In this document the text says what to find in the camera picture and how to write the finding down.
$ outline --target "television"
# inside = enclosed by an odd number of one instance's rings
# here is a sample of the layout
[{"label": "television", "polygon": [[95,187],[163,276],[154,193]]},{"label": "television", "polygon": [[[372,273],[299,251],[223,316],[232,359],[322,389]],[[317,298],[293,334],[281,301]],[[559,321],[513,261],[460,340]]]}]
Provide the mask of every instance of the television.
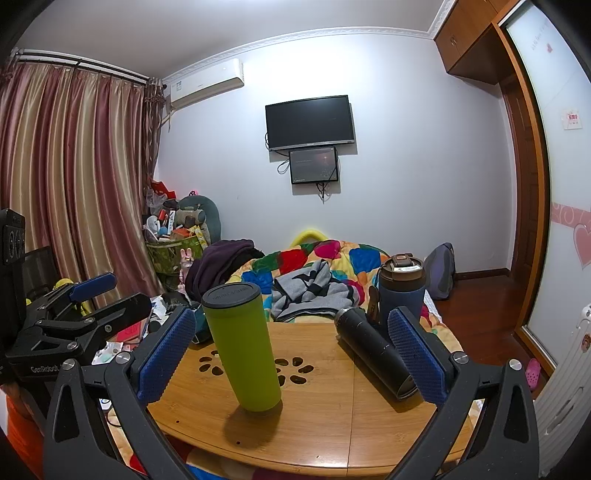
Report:
[{"label": "television", "polygon": [[269,150],[355,142],[347,95],[275,103],[265,113]]},{"label": "television", "polygon": [[339,180],[335,147],[311,147],[290,150],[292,184],[325,183]]}]

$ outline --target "metal screw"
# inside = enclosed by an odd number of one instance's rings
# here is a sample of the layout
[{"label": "metal screw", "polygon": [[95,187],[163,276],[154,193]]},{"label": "metal screw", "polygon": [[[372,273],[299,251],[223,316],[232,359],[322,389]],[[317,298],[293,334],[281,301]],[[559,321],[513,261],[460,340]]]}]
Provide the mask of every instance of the metal screw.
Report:
[{"label": "metal screw", "polygon": [[464,352],[453,352],[452,357],[456,363],[461,365],[468,363],[469,360],[468,356]]},{"label": "metal screw", "polygon": [[521,362],[516,358],[512,358],[511,360],[509,360],[509,366],[513,370],[521,370]]},{"label": "metal screw", "polygon": [[131,359],[131,354],[129,352],[121,352],[119,355],[115,357],[115,361],[118,364],[126,364]]},{"label": "metal screw", "polygon": [[64,370],[71,370],[72,368],[74,368],[75,364],[76,364],[76,361],[73,358],[69,358],[68,360],[64,360],[61,367]]}]

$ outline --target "wooden floor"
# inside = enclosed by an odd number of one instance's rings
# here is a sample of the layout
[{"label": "wooden floor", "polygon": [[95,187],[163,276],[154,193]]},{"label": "wooden floor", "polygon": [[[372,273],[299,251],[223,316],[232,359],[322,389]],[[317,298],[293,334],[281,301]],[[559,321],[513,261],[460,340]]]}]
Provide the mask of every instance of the wooden floor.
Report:
[{"label": "wooden floor", "polygon": [[[531,355],[513,334],[524,290],[506,276],[460,280],[448,300],[436,301],[437,310],[476,362],[503,365],[516,358],[524,368]],[[545,379],[541,378],[534,396]]]}]

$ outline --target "curtain rod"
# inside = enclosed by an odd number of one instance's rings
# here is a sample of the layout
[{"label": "curtain rod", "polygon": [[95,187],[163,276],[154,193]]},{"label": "curtain rod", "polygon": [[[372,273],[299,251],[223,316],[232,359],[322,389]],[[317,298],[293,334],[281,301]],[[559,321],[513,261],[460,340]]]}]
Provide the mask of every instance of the curtain rod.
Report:
[{"label": "curtain rod", "polygon": [[135,73],[131,70],[123,69],[116,65],[111,65],[109,63],[104,63],[102,61],[88,59],[85,57],[78,57],[67,53],[59,53],[55,51],[32,50],[29,48],[25,48],[17,52],[17,60],[71,65],[88,70],[94,70],[96,72],[108,73],[109,75],[120,77],[125,80],[130,80],[135,83],[140,83],[142,85],[145,85],[148,80],[148,77],[146,77],[146,75]]}]

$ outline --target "backpack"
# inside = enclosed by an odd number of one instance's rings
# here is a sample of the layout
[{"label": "backpack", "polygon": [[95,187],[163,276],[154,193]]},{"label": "backpack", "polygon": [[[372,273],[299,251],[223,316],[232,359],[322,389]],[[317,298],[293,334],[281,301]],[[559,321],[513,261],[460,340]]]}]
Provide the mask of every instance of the backpack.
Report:
[{"label": "backpack", "polygon": [[450,243],[439,245],[424,262],[427,276],[427,291],[433,300],[445,300],[453,288],[453,274],[456,272],[456,261],[453,246]]}]

